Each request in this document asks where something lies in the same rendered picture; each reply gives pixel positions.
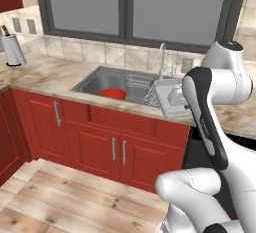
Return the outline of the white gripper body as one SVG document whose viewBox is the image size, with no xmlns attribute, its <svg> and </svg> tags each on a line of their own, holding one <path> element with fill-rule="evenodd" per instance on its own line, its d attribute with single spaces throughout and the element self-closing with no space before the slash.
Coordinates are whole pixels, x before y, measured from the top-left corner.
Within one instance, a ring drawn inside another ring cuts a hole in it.
<svg viewBox="0 0 256 233">
<path fill-rule="evenodd" d="M 184 106 L 187 104 L 183 96 L 182 88 L 175 86 L 168 95 L 168 101 L 172 106 Z"/>
</svg>

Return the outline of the grey tupperware container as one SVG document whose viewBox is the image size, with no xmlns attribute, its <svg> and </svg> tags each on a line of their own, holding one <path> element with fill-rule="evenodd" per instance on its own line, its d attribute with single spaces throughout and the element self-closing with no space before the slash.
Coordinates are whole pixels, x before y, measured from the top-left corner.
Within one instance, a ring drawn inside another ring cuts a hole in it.
<svg viewBox="0 0 256 233">
<path fill-rule="evenodd" d="M 168 95 L 175 86 L 182 88 L 182 80 L 156 80 L 143 99 L 143 102 L 150 106 L 159 107 L 166 118 L 191 115 L 191 110 L 188 106 L 188 103 L 184 106 L 172 106 L 169 103 Z"/>
</svg>

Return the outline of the red bowl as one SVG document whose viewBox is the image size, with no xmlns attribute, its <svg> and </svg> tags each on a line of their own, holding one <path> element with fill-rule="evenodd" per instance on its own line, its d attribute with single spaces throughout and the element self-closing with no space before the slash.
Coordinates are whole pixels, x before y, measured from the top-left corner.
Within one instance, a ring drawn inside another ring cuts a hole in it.
<svg viewBox="0 0 256 233">
<path fill-rule="evenodd" d="M 102 89 L 99 92 L 100 96 L 113 98 L 113 99 L 119 99 L 119 100 L 125 100 L 126 99 L 126 92 L 123 89 L 119 88 L 106 88 Z"/>
</svg>

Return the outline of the steel sink basin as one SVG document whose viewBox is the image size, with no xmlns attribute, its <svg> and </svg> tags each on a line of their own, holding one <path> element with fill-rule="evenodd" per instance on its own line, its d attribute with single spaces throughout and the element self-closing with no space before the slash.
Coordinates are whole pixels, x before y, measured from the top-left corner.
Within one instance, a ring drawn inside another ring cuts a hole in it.
<svg viewBox="0 0 256 233">
<path fill-rule="evenodd" d="M 149 89 L 140 89 L 127 86 L 125 79 L 129 74 L 150 77 L 154 79 L 154 82 L 158 79 L 158 75 L 154 73 L 99 66 L 75 85 L 72 91 L 98 96 L 102 89 L 119 88 L 126 92 L 127 102 L 150 106 L 145 104 L 143 99 L 151 87 Z"/>
</svg>

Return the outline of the steel tap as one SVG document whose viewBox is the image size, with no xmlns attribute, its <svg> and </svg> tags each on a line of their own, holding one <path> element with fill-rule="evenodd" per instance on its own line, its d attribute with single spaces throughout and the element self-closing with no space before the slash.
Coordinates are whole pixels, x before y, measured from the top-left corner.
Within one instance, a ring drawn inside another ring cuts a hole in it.
<svg viewBox="0 0 256 233">
<path fill-rule="evenodd" d="M 166 52 L 166 44 L 162 43 L 159 48 L 158 59 L 160 60 L 159 78 L 174 77 L 174 67 L 177 56 Z"/>
</svg>

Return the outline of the red drawer front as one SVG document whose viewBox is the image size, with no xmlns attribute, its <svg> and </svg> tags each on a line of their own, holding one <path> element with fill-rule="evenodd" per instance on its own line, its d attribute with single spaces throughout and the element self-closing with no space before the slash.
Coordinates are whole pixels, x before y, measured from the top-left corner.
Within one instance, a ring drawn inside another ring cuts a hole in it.
<svg viewBox="0 0 256 233">
<path fill-rule="evenodd" d="M 99 126 L 154 137 L 156 120 L 117 110 L 90 106 L 90 122 Z"/>
</svg>

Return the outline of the red cupboard door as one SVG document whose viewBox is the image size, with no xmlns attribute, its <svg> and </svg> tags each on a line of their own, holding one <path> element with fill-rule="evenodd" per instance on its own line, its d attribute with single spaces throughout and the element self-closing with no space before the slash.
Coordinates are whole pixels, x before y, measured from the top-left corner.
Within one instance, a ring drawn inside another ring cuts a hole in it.
<svg viewBox="0 0 256 233">
<path fill-rule="evenodd" d="M 57 125 L 53 102 L 59 104 L 61 126 Z M 69 164 L 71 155 L 64 127 L 61 101 L 57 98 L 26 92 L 24 112 L 31 141 L 40 158 L 59 164 Z"/>
<path fill-rule="evenodd" d="M 112 137 L 116 138 L 116 160 L 112 159 Z M 91 126 L 72 126 L 70 145 L 80 170 L 114 181 L 119 180 L 120 135 Z"/>
<path fill-rule="evenodd" d="M 126 140 L 126 164 L 120 167 L 122 183 L 155 192 L 155 182 L 159 175 L 182 168 L 185 151 L 181 148 L 155 141 L 122 135 Z"/>
</svg>

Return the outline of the dark framed window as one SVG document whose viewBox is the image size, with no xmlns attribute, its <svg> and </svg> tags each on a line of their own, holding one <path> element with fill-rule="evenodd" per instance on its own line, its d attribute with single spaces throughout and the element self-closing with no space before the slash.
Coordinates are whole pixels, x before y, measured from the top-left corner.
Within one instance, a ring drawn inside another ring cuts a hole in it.
<svg viewBox="0 0 256 233">
<path fill-rule="evenodd" d="M 234 37 L 243 0 L 38 0 L 46 35 L 204 53 Z"/>
</svg>

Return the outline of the white paper towel roll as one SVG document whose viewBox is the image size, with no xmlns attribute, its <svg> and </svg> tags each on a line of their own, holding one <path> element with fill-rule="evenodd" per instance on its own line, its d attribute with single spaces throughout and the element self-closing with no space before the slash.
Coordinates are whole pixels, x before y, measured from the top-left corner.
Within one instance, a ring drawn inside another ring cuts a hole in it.
<svg viewBox="0 0 256 233">
<path fill-rule="evenodd" d="M 4 32 L 1 36 L 1 40 L 7 58 L 6 65 L 9 67 L 25 66 L 27 61 L 17 37 L 14 34 L 10 34 L 5 25 L 2 25 L 1 28 Z"/>
</svg>

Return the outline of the red corner cupboard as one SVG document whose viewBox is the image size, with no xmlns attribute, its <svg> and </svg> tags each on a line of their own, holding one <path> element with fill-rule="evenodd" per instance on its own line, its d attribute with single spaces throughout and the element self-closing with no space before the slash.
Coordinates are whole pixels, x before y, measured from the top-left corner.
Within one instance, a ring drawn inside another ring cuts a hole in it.
<svg viewBox="0 0 256 233">
<path fill-rule="evenodd" d="M 25 162 L 28 151 L 10 90 L 0 93 L 0 186 Z"/>
</svg>

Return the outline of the grey wall outlet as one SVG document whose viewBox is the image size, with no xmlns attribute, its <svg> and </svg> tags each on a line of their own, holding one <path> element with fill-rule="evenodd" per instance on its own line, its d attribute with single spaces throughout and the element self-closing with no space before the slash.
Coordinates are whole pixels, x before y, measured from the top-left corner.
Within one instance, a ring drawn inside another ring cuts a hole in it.
<svg viewBox="0 0 256 233">
<path fill-rule="evenodd" d="M 27 26 L 28 26 L 28 31 L 30 34 L 32 34 L 32 35 L 37 34 L 35 21 L 33 19 L 27 19 Z"/>
<path fill-rule="evenodd" d="M 187 73 L 192 68 L 193 62 L 194 62 L 193 58 L 184 57 L 182 59 L 181 72 Z"/>
<path fill-rule="evenodd" d="M 22 33 L 19 18 L 12 18 L 12 23 L 13 23 L 14 31 L 17 33 Z"/>
</svg>

